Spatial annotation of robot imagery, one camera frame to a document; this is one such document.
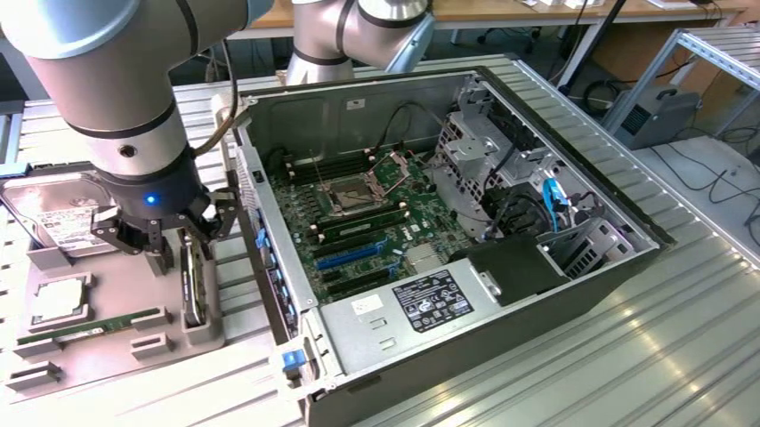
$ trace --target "hard drive label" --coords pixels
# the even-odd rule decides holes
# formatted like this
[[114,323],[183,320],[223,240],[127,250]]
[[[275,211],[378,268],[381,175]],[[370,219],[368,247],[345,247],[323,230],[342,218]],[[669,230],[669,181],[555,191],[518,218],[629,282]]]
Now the hard drive label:
[[91,234],[91,213],[94,206],[39,213],[39,221],[50,238],[64,251],[72,251],[102,244]]

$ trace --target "blue pcie slot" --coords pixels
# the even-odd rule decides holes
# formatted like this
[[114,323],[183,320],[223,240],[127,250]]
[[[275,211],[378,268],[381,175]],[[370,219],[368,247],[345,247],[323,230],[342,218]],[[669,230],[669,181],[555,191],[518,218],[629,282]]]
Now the blue pcie slot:
[[388,242],[389,238],[385,238],[381,242],[373,244],[372,246],[368,246],[357,251],[349,252],[347,254],[333,256],[322,261],[318,261],[317,270],[319,271],[327,270],[331,269],[333,267],[338,267],[343,264],[361,260],[362,258],[369,258],[372,256],[380,255]]

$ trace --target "hard drive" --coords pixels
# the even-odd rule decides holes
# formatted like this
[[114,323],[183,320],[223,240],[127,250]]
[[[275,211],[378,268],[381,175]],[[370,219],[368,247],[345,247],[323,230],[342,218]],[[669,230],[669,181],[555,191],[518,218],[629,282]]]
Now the hard drive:
[[39,166],[0,181],[0,200],[39,248],[58,246],[72,258],[115,250],[91,234],[92,210],[114,202],[90,163]]

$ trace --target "pcie slot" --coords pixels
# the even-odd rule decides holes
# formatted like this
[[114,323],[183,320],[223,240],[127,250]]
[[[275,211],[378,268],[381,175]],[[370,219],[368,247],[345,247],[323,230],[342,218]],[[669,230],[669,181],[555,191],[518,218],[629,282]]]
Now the pcie slot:
[[333,245],[325,245],[318,247],[313,252],[311,255],[315,258],[322,258],[323,256],[329,256],[331,254],[337,254],[338,252],[347,251],[354,247],[369,245],[374,241],[372,236],[356,236],[354,238],[347,238],[342,242],[334,243]]
[[385,285],[386,279],[396,274],[396,269],[393,266],[384,268],[382,270],[373,271],[372,273],[345,280],[342,282],[329,284],[326,287],[327,293],[331,295],[343,294],[345,292],[358,290],[366,291],[377,286]]
[[357,251],[349,252],[347,254],[337,255],[325,260],[317,262],[317,270],[327,270],[341,265],[349,264],[350,262],[358,261],[364,258],[369,258],[382,253],[385,245],[389,242],[389,238],[385,238],[381,242],[365,247]]

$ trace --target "warning sticker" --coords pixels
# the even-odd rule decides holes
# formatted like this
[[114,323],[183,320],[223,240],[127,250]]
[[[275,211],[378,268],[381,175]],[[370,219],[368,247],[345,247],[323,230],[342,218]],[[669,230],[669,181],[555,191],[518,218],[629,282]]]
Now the warning sticker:
[[476,311],[449,270],[394,287],[393,292],[420,333]]
[[100,245],[103,241],[91,234],[91,212],[95,206],[76,207],[38,215],[56,245],[64,250]]

